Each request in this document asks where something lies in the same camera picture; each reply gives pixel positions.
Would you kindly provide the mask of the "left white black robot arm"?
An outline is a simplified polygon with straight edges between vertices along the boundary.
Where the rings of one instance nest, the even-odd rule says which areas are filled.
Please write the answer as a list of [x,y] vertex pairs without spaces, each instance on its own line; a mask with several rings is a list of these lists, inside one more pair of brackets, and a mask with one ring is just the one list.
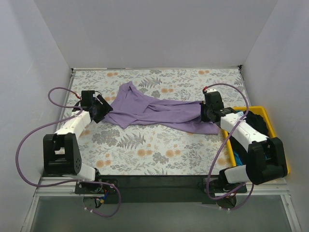
[[101,122],[113,108],[94,90],[83,90],[74,108],[71,119],[55,133],[43,138],[44,171],[48,175],[87,181],[87,189],[98,193],[102,190],[103,182],[96,177],[95,168],[83,164],[78,138],[91,122]]

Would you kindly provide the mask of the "purple t shirt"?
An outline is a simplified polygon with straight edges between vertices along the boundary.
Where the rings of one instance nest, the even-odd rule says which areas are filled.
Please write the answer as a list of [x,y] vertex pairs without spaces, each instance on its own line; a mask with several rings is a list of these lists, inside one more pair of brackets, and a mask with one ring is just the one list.
[[160,100],[149,97],[130,81],[119,87],[118,94],[111,103],[113,110],[103,122],[120,126],[160,124],[184,132],[195,134],[218,134],[219,127],[210,122],[202,122],[199,101]]

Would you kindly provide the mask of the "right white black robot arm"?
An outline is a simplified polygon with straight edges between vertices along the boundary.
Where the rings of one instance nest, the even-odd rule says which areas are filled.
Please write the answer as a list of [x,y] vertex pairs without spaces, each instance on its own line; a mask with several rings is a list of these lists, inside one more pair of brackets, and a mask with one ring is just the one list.
[[231,107],[224,107],[221,94],[215,89],[203,92],[201,119],[212,122],[227,131],[244,148],[247,160],[244,165],[226,168],[219,172],[215,183],[224,192],[237,183],[252,182],[260,185],[287,176],[288,167],[282,141],[270,138],[252,126]]

